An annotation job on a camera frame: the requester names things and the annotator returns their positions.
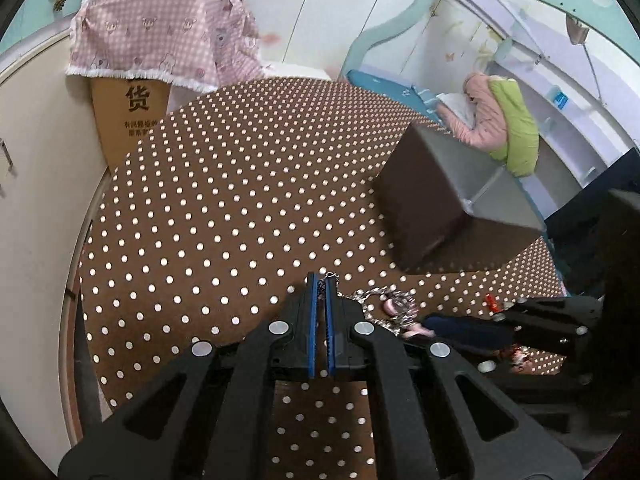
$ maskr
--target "silver chain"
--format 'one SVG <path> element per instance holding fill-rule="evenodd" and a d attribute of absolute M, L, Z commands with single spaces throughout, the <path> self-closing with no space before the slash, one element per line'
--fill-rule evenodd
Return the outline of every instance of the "silver chain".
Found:
<path fill-rule="evenodd" d="M 335 286 L 336 288 L 338 287 L 339 279 L 338 275 L 335 272 L 328 272 L 324 275 L 324 277 L 335 278 Z M 319 283 L 322 283 L 321 286 L 319 285 L 319 293 L 321 295 L 324 295 L 324 282 Z M 377 319 L 373 317 L 366 304 L 369 296 L 380 296 L 380 299 L 382 301 L 393 301 L 394 307 L 396 308 L 396 312 L 398 314 L 390 319 Z M 359 289 L 348 296 L 348 298 L 350 298 L 351 300 L 355 300 L 359 304 L 361 304 L 364 317 L 367 321 L 386 328 L 394 335 L 399 335 L 402 330 L 415 323 L 415 318 L 418 316 L 419 312 L 419 309 L 415 304 L 414 297 L 408 292 L 401 292 L 400 290 L 396 290 L 394 285 L 375 286 L 373 288 L 370 288 L 369 290 Z"/>

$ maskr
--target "black chinese character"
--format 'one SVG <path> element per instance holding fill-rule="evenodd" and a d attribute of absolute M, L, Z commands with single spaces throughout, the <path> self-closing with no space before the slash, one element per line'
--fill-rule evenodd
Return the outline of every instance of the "black chinese character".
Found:
<path fill-rule="evenodd" d="M 150 96 L 149 90 L 146 86 L 137 85 L 129 87 L 129 91 L 125 94 L 129 98 L 129 112 L 134 112 L 142 108 L 143 110 L 149 110 L 149 106 L 146 104 L 146 99 Z"/>

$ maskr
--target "cardboard box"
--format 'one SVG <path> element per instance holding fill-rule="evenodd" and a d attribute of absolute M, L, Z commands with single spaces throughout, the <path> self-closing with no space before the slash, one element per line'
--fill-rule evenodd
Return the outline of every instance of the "cardboard box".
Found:
<path fill-rule="evenodd" d="M 111 171 L 166 115 L 170 88 L 150 79 L 91 79 L 95 124 Z"/>

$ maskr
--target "brown tablecloth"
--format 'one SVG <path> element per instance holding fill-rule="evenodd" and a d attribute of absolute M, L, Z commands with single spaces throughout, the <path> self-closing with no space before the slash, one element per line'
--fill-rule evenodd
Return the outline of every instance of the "brown tablecloth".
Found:
<path fill-rule="evenodd" d="M 428 122 L 383 96 L 300 78 L 226 87 L 164 118 L 116 170 L 82 255 L 87 338 L 111 406 L 192 341 L 239 340 L 309 271 L 337 272 L 345 294 L 395 284 L 425 314 L 488 316 L 489 292 L 558 296 L 541 239 L 493 271 L 396 269 L 370 180 L 411 121 Z M 540 359 L 543 372 L 559 362 Z M 270 478 L 374 479 L 366 385 L 320 375 L 278 384 Z"/>

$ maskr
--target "pink checkered cloth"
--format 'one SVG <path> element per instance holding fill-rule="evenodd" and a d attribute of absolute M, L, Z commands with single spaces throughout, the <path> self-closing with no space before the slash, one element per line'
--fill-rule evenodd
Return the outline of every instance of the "pink checkered cloth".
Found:
<path fill-rule="evenodd" d="M 83 0 L 66 73 L 210 92 L 264 77 L 257 38 L 242 0 Z"/>

